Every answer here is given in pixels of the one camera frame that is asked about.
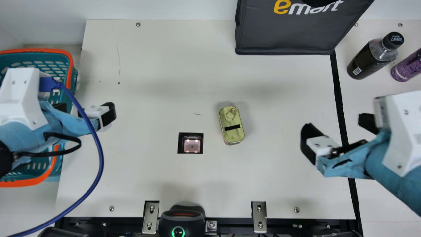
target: emart logo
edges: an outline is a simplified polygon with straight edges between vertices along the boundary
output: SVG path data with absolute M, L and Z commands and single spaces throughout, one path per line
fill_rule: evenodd
M 343 3 L 344 1 L 339 0 L 334 3 L 331 3 L 329 5 L 326 5 L 324 7 L 319 8 L 311 8 L 309 5 L 304 3 L 294 3 L 292 4 L 290 0 L 277 0 L 275 3 L 275 7 L 273 8 L 273 11 L 276 14 L 283 15 L 288 13 L 288 15 L 293 15 L 294 12 L 296 15 L 301 15 L 301 13 L 304 10 L 304 15 L 307 14 L 316 14 L 319 12 L 325 12 L 327 10 L 331 11 L 337 11 L 339 4 Z

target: blue cable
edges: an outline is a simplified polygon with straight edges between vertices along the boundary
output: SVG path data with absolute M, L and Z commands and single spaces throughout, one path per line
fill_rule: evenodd
M 96 175 L 95 181 L 89 187 L 89 189 L 86 191 L 86 193 L 81 198 L 79 198 L 79 200 L 77 200 L 73 205 L 71 205 L 69 208 L 64 210 L 62 213 L 58 214 L 56 217 L 52 218 L 51 220 L 49 220 L 49 221 L 47 221 L 47 222 L 45 222 L 45 223 L 43 223 L 43 224 L 41 224 L 37 227 L 26 230 L 24 232 L 20 232 L 20 233 L 17 233 L 17 234 L 10 235 L 9 237 L 22 237 L 22 236 L 26 236 L 26 235 L 32 234 L 34 232 L 43 230 L 43 229 L 47 228 L 48 226 L 50 226 L 51 224 L 60 220 L 65 215 L 69 214 L 69 212 L 71 212 L 73 209 L 75 209 L 79 204 L 81 204 L 92 193 L 92 191 L 95 189 L 96 185 L 98 184 L 99 180 L 101 179 L 102 171 L 104 170 L 104 153 L 102 152 L 102 147 L 101 147 L 101 143 L 99 142 L 98 135 L 96 134 L 95 129 L 93 128 L 91 122 L 89 121 L 88 116 L 83 111 L 83 108 L 80 106 L 77 99 L 74 97 L 74 95 L 70 92 L 70 90 L 65 85 L 63 85 L 60 82 L 54 81 L 54 86 L 55 86 L 55 88 L 62 89 L 69 96 L 70 100 L 73 102 L 73 104 L 76 106 L 79 113 L 82 115 L 82 118 L 85 120 L 86 125 L 88 126 L 88 128 L 89 128 L 89 130 L 90 130 L 90 132 L 93 136 L 93 139 L 95 140 L 96 147 L 98 149 L 98 155 L 99 155 L 98 174 Z

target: teal plastic basket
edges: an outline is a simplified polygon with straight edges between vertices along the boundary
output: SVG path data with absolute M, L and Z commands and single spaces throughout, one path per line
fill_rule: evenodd
M 34 67 L 41 72 L 48 73 L 53 77 L 60 77 L 63 84 L 67 85 L 74 94 L 77 81 L 77 70 L 73 67 L 73 59 L 69 52 L 61 49 L 48 48 L 23 48 L 0 51 L 0 85 L 8 68 Z M 54 105 L 58 103 L 67 104 L 67 112 L 72 109 L 72 102 L 66 93 L 52 92 L 48 101 Z M 64 150 L 64 144 L 59 146 L 59 151 Z M 14 171 L 6 174 L 0 179 L 0 187 L 4 182 L 8 182 L 6 186 L 28 186 L 40 183 L 41 177 L 49 168 L 52 157 L 43 157 L 34 159 L 29 164 L 24 164 Z M 54 167 L 46 179 L 46 181 L 58 181 L 61 172 L 63 156 L 57 156 Z M 19 180 L 31 180 L 34 182 L 18 182 Z

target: white tabletop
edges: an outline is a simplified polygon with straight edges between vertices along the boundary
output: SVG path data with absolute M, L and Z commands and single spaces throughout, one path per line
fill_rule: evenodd
M 349 77 L 346 67 L 357 52 L 368 41 L 384 37 L 392 31 L 403 34 L 405 38 L 404 44 L 398 49 L 398 58 L 363 80 Z M 358 27 L 353 27 L 338 45 L 336 54 L 349 143 L 375 137 L 358 126 L 358 114 L 373 113 L 375 97 L 421 89 L 421 75 L 402 83 L 394 80 L 390 74 L 396 63 L 421 48 L 420 39 L 420 20 L 360 20 Z M 421 221 L 418 215 L 374 180 L 357 180 L 357 190 L 363 221 Z
M 251 217 L 250 202 L 266 201 L 268 218 L 354 218 L 347 179 L 323 178 L 299 149 L 309 122 L 340 141 L 329 56 L 236 55 L 233 21 L 136 22 L 86 23 L 76 96 L 114 102 L 117 120 L 99 134 L 102 179 L 69 216 L 142 216 L 145 200 L 160 213 L 186 200 L 210 217 Z M 240 110 L 239 145 L 223 142 L 228 104 Z M 179 132 L 204 133 L 203 154 L 177 154 Z M 56 213 L 97 173 L 93 139 L 82 142 L 64 159 Z

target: black cable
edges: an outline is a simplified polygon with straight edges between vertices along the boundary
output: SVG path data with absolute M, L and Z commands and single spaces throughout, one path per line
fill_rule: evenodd
M 82 147 L 82 141 L 77 137 L 72 137 L 72 136 L 59 134 L 59 133 L 55 133 L 55 132 L 45 132 L 44 137 L 45 137 L 45 140 L 47 140 L 50 137 L 56 137 L 56 138 L 60 138 L 60 139 L 64 139 L 64 140 L 69 140 L 69 141 L 73 141 L 73 142 L 78 143 L 78 145 L 75 146 L 75 147 L 72 147 L 68 150 L 64 150 L 64 151 L 39 152 L 39 153 L 25 152 L 25 151 L 15 152 L 15 153 L 13 153 L 13 158 L 18 159 L 19 157 L 22 157 L 22 156 L 28 156 L 28 157 L 62 156 L 62 155 L 70 154 L 70 153 L 76 151 L 77 149 L 79 149 L 80 147 Z

